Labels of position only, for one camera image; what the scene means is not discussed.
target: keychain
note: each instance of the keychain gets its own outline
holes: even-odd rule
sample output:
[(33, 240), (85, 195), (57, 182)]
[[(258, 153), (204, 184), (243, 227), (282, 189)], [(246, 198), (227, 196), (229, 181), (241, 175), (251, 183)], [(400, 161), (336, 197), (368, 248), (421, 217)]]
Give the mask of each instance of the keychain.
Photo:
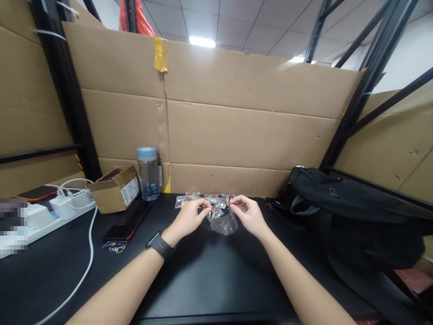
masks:
[(125, 250), (127, 244), (127, 241), (107, 241), (102, 248), (108, 247), (109, 251), (119, 254)]

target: smartwatch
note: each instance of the smartwatch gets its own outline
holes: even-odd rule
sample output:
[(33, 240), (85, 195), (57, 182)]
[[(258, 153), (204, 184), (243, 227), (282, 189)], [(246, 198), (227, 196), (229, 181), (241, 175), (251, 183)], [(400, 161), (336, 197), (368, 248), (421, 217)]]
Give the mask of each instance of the smartwatch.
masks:
[(155, 236), (146, 244), (146, 248), (152, 247), (161, 255), (164, 260), (167, 260), (175, 250), (165, 242), (161, 237), (161, 232), (157, 232)]

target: hand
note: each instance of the hand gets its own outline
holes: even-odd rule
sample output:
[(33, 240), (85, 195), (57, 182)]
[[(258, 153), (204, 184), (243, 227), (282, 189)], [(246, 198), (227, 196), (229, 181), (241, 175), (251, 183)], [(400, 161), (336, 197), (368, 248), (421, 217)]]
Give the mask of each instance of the hand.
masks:
[[(244, 213), (236, 206), (239, 202), (247, 206), (247, 212)], [(235, 196), (230, 204), (230, 209), (239, 217), (244, 227), (259, 240), (262, 240), (267, 234), (272, 233), (265, 219), (263, 219), (262, 212), (256, 201), (243, 195)]]
[[(199, 206), (206, 207), (200, 214), (197, 212)], [(204, 217), (211, 211), (211, 208), (211, 204), (206, 199), (182, 202), (176, 219), (161, 234), (162, 239), (171, 247), (174, 247), (179, 240), (197, 229)]]

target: phone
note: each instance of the phone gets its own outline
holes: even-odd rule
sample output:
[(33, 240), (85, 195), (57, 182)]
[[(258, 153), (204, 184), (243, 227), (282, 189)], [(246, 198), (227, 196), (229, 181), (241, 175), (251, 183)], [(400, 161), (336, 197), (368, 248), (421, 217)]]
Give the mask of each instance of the phone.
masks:
[(125, 211), (116, 213), (119, 219), (104, 235), (103, 241), (129, 241), (152, 205), (153, 202), (135, 200)]
[(57, 188), (51, 186), (40, 186), (33, 190), (18, 194), (15, 198), (27, 199), (29, 202), (37, 202), (47, 197), (56, 195)]

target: fluorescent light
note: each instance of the fluorescent light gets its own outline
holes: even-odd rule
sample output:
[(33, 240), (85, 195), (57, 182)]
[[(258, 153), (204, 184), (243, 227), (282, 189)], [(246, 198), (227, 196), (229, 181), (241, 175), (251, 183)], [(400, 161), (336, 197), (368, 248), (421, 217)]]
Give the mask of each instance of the fluorescent light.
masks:
[(305, 59), (301, 56), (295, 56), (293, 59), (289, 60), (289, 62), (299, 63), (303, 62)]
[(210, 47), (210, 48), (217, 46), (217, 44), (212, 39), (198, 37), (198, 36), (190, 36), (189, 43), (192, 45), (198, 45), (198, 46)]
[(301, 56), (295, 56), (293, 59), (289, 60), (289, 62), (303, 62), (304, 58)]

